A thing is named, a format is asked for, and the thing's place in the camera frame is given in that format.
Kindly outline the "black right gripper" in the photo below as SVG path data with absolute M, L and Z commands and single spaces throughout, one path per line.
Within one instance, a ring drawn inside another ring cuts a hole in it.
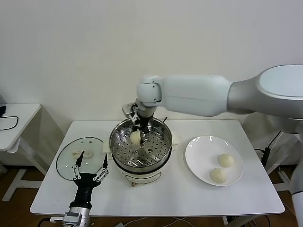
M 150 121 L 150 117 L 142 117 L 138 116 L 136 112 L 131 111 L 130 119 L 133 123 L 134 129 L 139 129 L 141 131 L 141 145 L 145 142 L 149 141 L 149 128 L 148 123 Z

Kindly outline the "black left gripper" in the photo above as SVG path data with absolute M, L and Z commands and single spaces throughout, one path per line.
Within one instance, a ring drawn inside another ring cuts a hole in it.
M 81 167 L 84 153 L 85 151 L 81 152 L 75 165 L 71 167 L 74 173 L 72 180 L 77 185 L 77 192 L 74 201 L 70 203 L 70 208 L 80 207 L 91 209 L 92 191 L 95 187 L 99 186 L 99 182 L 102 182 L 109 173 L 107 154 L 105 154 L 102 167 L 95 174 L 80 173 L 79 168 Z

